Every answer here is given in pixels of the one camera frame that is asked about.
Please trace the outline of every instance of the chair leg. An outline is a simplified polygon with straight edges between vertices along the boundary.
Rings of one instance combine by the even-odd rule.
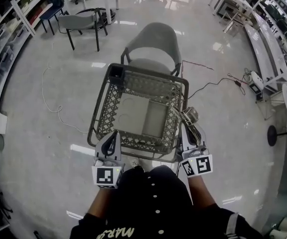
[[[45,30],[45,32],[47,33],[47,30],[46,30],[46,27],[45,27],[45,25],[44,25],[44,22],[43,22],[43,20],[41,20],[42,21],[42,25],[43,25],[43,27],[44,27],[44,30]]]
[[[53,35],[55,35],[55,34],[54,34],[54,30],[53,30],[53,28],[52,28],[52,24],[50,23],[49,20],[48,20],[48,24],[49,24],[50,30],[52,30]]]
[[[74,47],[74,44],[73,44],[72,38],[70,37],[69,30],[68,30],[68,29],[66,29],[66,32],[67,32],[67,35],[68,35],[68,38],[69,38],[70,44],[72,45],[73,50],[75,50],[75,47]]]
[[[97,13],[98,13],[98,16],[99,16],[99,20],[100,20],[101,24],[103,25],[104,31],[105,31],[106,35],[108,35],[107,30],[106,30],[105,23],[104,23],[104,21],[103,21],[102,14],[100,13],[100,10],[99,10],[99,9],[97,10]]]
[[[99,51],[98,29],[97,29],[97,21],[96,21],[96,19],[95,19],[95,33],[96,33],[97,51]]]

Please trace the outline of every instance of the glossy floor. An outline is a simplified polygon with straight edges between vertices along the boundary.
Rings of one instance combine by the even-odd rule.
[[[88,0],[88,6],[104,6],[102,0]],[[66,211],[83,215],[98,188],[92,183],[93,158],[86,134],[63,125],[56,113],[63,106],[64,122],[87,131],[99,88],[108,65],[119,62],[125,45],[150,22],[163,22],[175,29],[183,60],[206,65],[184,64],[183,77],[190,93],[208,82],[218,82],[231,73],[241,78],[244,68],[256,70],[251,45],[240,31],[235,37],[223,33],[219,18],[212,15],[210,0],[120,0],[116,20],[99,32],[100,52],[95,34],[58,31],[55,36],[42,26],[14,66],[4,95],[2,110],[7,112],[5,148],[0,160],[0,184],[14,209],[12,230],[19,238],[33,238],[34,230],[51,238],[68,238],[76,220]],[[75,11],[82,5],[73,5]],[[133,57],[149,57],[173,67],[161,52],[141,49]],[[207,86],[189,100],[199,112],[199,124],[214,156],[214,172],[204,180],[217,203],[239,212],[260,229],[267,217],[259,210],[276,195],[284,145],[275,148],[266,140],[267,128],[253,93],[243,96],[231,81]]]

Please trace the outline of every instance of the person's left arm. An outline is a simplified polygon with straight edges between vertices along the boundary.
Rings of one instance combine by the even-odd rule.
[[[100,189],[87,214],[73,227],[70,239],[96,238],[106,225],[106,216],[113,190]]]

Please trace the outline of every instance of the power cord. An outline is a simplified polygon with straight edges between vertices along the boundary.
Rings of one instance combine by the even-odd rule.
[[[77,130],[78,130],[79,132],[81,132],[81,133],[88,133],[88,131],[87,131],[87,132],[83,132],[83,131],[81,131],[78,127],[63,122],[63,120],[61,119],[60,114],[59,114],[59,112],[63,109],[63,106],[62,106],[62,105],[59,105],[58,108],[57,108],[57,110],[53,111],[53,110],[51,110],[51,109],[49,108],[48,104],[46,103],[45,96],[44,96],[44,74],[45,74],[46,71],[47,71],[48,69],[50,69],[50,68],[51,68],[51,67],[49,66],[49,62],[47,62],[47,68],[44,70],[43,75],[42,75],[42,95],[43,95],[43,99],[44,99],[44,103],[45,103],[46,107],[48,108],[48,110],[49,110],[51,113],[58,113],[58,118],[59,118],[60,122],[62,122],[64,125],[73,127],[73,128],[77,129]]]
[[[245,96],[245,90],[244,90],[244,88],[241,86],[241,82],[240,82],[240,81],[232,80],[232,79],[229,79],[229,78],[222,78],[218,83],[208,82],[203,88],[196,90],[188,99],[192,98],[197,92],[203,90],[203,89],[204,89],[205,87],[207,87],[209,84],[219,85],[220,82],[222,82],[223,80],[233,81],[233,82],[239,87],[239,89],[240,89],[242,95]]]

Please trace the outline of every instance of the chair seat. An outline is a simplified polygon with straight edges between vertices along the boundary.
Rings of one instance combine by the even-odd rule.
[[[129,63],[130,66],[152,70],[159,73],[170,74],[171,71],[165,65],[150,59],[137,58]]]
[[[49,20],[52,17],[54,17],[54,15],[58,13],[62,8],[63,6],[52,6],[46,12],[44,12],[39,18],[43,20]]]

